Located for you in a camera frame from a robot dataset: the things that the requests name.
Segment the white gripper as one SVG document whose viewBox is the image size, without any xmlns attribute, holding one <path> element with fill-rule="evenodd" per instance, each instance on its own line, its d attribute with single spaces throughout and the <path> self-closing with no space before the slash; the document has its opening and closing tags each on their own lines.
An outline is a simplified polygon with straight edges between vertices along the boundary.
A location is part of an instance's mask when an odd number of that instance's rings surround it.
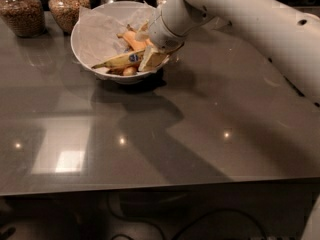
<svg viewBox="0 0 320 240">
<path fill-rule="evenodd" d="M 142 42 L 148 38 L 160 51 L 165 53 L 178 49 L 184 43 L 183 37 L 173 34 L 167 28 L 158 9 L 152 13 L 148 23 L 143 23 L 136 31 L 135 39 L 137 41 Z M 146 47 L 138 67 L 139 72 L 152 71 L 167 58 L 167 55 L 156 47 Z"/>
</svg>

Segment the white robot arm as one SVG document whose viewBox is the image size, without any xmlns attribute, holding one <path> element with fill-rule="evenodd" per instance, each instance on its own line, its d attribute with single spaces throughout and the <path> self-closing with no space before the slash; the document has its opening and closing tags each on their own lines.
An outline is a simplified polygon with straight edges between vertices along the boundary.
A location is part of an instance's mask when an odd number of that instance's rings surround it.
<svg viewBox="0 0 320 240">
<path fill-rule="evenodd" d="M 163 51 L 218 16 L 255 47 L 233 55 L 198 33 L 174 77 L 199 80 L 178 127 L 185 148 L 168 147 L 165 170 L 184 183 L 289 181 L 319 176 L 319 22 L 275 0 L 168 0 L 149 20 Z"/>
</svg>

